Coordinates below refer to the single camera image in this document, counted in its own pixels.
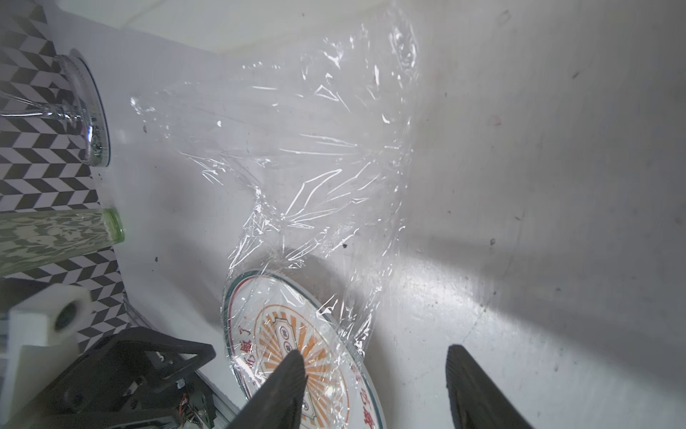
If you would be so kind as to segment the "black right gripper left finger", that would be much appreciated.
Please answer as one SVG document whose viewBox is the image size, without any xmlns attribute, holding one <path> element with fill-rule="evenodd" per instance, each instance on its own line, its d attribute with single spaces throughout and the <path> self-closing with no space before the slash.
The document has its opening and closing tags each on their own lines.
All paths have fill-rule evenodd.
<svg viewBox="0 0 686 429">
<path fill-rule="evenodd" d="M 298 429 L 307 387 L 305 362 L 291 350 L 228 429 Z"/>
</svg>

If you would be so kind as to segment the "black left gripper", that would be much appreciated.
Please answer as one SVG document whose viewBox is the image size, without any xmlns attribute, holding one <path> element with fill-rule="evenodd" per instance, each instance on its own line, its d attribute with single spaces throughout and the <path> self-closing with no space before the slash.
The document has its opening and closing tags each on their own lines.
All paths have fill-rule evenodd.
<svg viewBox="0 0 686 429">
<path fill-rule="evenodd" d="M 211 344 L 145 327 L 116 334 L 48 384 L 3 428 L 177 428 L 177 382 L 216 357 Z"/>
</svg>

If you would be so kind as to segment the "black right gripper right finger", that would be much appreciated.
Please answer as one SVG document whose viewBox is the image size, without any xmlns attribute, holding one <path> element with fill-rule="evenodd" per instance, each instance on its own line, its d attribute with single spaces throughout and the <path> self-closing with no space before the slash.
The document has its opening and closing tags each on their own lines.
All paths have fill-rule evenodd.
<svg viewBox="0 0 686 429">
<path fill-rule="evenodd" d="M 446 379 L 455 428 L 532 429 L 464 346 L 448 348 Z"/>
</svg>

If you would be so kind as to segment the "clear plastic wrap sheet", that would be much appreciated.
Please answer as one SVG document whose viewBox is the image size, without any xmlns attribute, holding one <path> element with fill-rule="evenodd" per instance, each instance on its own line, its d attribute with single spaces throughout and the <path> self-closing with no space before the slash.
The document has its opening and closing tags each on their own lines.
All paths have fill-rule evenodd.
<svg viewBox="0 0 686 429">
<path fill-rule="evenodd" d="M 250 400 L 298 351 L 305 428 L 386 427 L 363 361 L 404 227 L 418 77 L 413 26 L 391 4 L 130 102 L 215 196 L 244 198 L 226 359 Z"/>
</svg>

